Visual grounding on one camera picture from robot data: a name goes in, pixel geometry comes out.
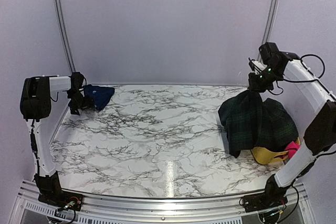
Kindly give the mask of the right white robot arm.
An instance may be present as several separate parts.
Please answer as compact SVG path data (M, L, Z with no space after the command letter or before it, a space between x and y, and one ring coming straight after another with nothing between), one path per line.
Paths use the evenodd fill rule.
M304 176L321 156L335 144L335 95L320 81L309 67L294 53L278 52L267 59L268 65L250 60L249 74L258 84L267 85L274 81L285 81L296 85L306 101L302 110L312 109L313 116L297 116L299 126L305 125L303 142L299 150L279 171L271 175L262 193L244 196L243 206L256 209L280 203L295 181Z

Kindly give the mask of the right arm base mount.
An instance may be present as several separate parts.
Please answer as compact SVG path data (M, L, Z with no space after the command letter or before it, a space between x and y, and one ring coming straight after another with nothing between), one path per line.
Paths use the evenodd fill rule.
M283 206L288 202L285 194L269 195L265 192L245 195L239 204L245 209L245 212L253 212Z

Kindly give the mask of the navy blue t-shirt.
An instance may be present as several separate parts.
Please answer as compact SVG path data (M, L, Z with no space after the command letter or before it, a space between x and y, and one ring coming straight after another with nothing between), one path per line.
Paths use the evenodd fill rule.
M97 111L103 110L110 102L115 93L113 87L93 86L88 84L83 88L84 95L93 101L94 107Z

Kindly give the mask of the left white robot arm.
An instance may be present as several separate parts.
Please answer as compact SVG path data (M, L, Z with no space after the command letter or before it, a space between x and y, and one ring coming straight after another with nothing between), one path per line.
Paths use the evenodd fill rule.
M94 106L93 100L83 94L86 83L84 75L74 72L70 76L39 76L24 81L20 99L20 112L26 121L30 146L35 162L34 179L41 195L45 195L54 205L66 202L56 165L51 160L49 141L43 140L43 127L51 114L51 105L57 102L51 97L64 92L69 99L70 112L79 115L80 109Z

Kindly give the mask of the dark green plaid garment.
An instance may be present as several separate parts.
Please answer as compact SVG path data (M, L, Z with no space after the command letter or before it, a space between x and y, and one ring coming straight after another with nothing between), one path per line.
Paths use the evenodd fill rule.
M241 151L264 147L281 152L299 137L292 117L282 103L245 90L224 101L218 109L226 132L228 152L237 158Z

